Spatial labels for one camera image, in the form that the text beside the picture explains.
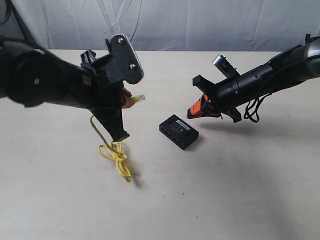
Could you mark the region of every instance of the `table surface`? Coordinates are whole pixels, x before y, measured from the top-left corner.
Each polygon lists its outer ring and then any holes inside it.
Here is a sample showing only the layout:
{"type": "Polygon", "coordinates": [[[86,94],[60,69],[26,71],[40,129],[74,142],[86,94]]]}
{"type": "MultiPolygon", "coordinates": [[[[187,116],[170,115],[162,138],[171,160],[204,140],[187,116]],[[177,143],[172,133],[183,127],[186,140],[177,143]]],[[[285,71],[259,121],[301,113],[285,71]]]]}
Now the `table surface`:
{"type": "MultiPolygon", "coordinates": [[[[78,64],[82,51],[53,52],[78,64]]],[[[138,52],[145,77],[127,87],[146,100],[123,111],[135,183],[100,156],[89,111],[2,99],[0,239],[319,239],[319,79],[267,98],[258,124],[187,120],[192,78],[224,79],[217,54],[138,52]],[[186,151],[159,132],[172,114],[200,132],[186,151]]],[[[222,54],[244,73],[276,53],[222,54]]]]}

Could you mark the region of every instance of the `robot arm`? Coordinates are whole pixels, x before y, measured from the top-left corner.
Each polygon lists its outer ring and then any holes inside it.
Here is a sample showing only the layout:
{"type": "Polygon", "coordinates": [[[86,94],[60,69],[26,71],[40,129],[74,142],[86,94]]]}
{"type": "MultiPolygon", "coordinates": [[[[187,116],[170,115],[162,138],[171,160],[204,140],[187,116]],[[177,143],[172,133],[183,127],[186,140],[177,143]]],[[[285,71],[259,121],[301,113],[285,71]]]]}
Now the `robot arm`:
{"type": "Polygon", "coordinates": [[[290,48],[242,75],[222,55],[218,55],[213,64],[226,79],[212,83],[201,75],[193,78],[193,86],[197,86],[204,94],[188,109],[187,117],[218,118],[225,114],[236,123],[242,120],[236,107],[254,100],[252,105],[250,102],[247,105],[244,118],[257,123],[257,111],[265,97],[320,77],[320,37],[307,34],[305,45],[290,48]]]}
{"type": "Polygon", "coordinates": [[[124,140],[129,134],[122,120],[123,81],[137,84],[144,72],[127,36],[105,43],[109,54],[97,59],[88,50],[79,67],[41,46],[0,37],[0,98],[26,108],[52,103],[88,109],[114,141],[124,140]]]}

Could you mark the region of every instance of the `screw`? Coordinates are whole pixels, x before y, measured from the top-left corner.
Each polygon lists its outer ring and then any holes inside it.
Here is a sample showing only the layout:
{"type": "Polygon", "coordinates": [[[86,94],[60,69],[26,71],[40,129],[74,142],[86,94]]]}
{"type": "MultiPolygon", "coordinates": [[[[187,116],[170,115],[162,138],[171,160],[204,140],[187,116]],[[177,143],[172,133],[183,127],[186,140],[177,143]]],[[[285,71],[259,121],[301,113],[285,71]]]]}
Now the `screw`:
{"type": "Polygon", "coordinates": [[[118,43],[122,44],[124,42],[124,39],[122,37],[118,38],[118,43]]]}

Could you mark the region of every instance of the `white backdrop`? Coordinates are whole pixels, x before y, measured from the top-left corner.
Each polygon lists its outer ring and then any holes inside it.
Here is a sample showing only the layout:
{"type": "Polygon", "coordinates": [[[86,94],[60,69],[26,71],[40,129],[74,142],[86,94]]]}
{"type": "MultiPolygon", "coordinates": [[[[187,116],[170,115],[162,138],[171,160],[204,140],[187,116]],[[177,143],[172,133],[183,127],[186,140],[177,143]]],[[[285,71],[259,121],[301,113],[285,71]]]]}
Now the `white backdrop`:
{"type": "Polygon", "coordinates": [[[320,33],[319,0],[12,0],[36,40],[52,49],[283,51],[320,33]]]}

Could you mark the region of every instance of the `wire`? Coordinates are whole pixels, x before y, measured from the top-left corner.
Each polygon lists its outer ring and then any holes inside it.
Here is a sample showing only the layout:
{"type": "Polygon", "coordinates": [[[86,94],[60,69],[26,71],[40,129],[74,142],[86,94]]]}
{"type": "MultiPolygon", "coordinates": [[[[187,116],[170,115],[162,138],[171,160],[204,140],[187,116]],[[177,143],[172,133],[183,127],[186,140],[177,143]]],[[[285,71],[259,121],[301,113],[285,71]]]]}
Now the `wire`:
{"type": "Polygon", "coordinates": [[[245,112],[244,112],[244,115],[243,115],[243,118],[244,119],[250,119],[252,122],[254,123],[257,123],[259,122],[260,120],[260,117],[259,117],[259,114],[258,114],[258,109],[260,107],[260,105],[262,104],[262,102],[266,99],[266,97],[270,96],[273,94],[273,91],[271,91],[270,93],[264,95],[261,99],[259,97],[260,93],[262,92],[263,90],[263,87],[265,86],[265,84],[267,82],[269,82],[273,77],[275,77],[276,75],[280,74],[282,71],[288,69],[288,68],[291,68],[295,65],[298,65],[298,64],[301,64],[301,63],[304,63],[304,62],[307,62],[307,61],[310,61],[310,60],[313,60],[313,59],[320,59],[320,56],[319,55],[315,55],[315,56],[310,56],[310,57],[307,57],[303,60],[300,60],[300,61],[297,61],[297,62],[294,62],[292,64],[289,64],[288,66],[285,66],[284,68],[281,68],[280,70],[276,71],[274,74],[272,74],[270,77],[268,77],[260,86],[259,90],[257,91],[256,93],[256,97],[253,101],[253,103],[250,105],[251,101],[248,102],[247,106],[245,107],[245,112]]]}
{"type": "Polygon", "coordinates": [[[128,156],[122,152],[122,142],[120,141],[113,141],[111,142],[111,146],[108,144],[107,140],[104,138],[102,133],[97,129],[96,125],[93,121],[94,116],[90,117],[90,123],[95,132],[100,136],[102,141],[104,142],[103,145],[98,147],[99,153],[106,159],[115,161],[116,169],[118,170],[119,174],[128,182],[130,183],[132,180],[132,174],[136,172],[136,170],[127,163],[128,156]]]}
{"type": "Polygon", "coordinates": [[[12,2],[11,0],[5,0],[5,6],[6,6],[6,10],[5,10],[5,15],[4,15],[4,20],[0,22],[0,26],[6,24],[6,22],[8,22],[11,13],[12,13],[12,2]]]}

